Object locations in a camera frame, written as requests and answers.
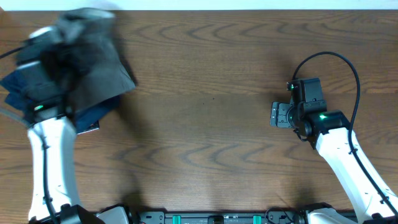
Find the grey shorts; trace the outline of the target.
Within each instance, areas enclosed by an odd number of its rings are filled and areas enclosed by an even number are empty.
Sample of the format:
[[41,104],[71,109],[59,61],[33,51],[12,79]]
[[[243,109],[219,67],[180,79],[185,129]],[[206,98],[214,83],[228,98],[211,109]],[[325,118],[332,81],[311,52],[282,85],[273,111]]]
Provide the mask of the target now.
[[65,11],[31,34],[43,44],[40,58],[49,74],[36,97],[65,97],[80,111],[135,89],[117,34],[113,12],[89,7]]

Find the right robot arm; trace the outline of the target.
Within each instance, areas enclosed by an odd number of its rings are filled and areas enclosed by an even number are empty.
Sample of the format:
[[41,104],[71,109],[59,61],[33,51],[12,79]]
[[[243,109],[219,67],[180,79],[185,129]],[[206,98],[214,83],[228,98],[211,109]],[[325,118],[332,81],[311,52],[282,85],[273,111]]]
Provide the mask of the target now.
[[270,125],[291,128],[326,160],[346,195],[358,223],[397,223],[397,195],[364,154],[349,121],[329,111],[318,78],[287,83],[288,103],[273,102]]

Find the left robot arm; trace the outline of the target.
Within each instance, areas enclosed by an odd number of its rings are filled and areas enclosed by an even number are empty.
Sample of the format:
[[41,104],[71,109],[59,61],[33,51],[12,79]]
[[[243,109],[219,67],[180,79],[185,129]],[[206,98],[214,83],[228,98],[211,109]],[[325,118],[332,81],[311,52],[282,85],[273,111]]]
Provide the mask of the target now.
[[17,55],[26,86],[25,123],[32,148],[33,196],[30,223],[101,223],[81,206],[73,148],[77,137],[71,91],[90,71],[75,63],[62,33],[44,27],[32,33]]

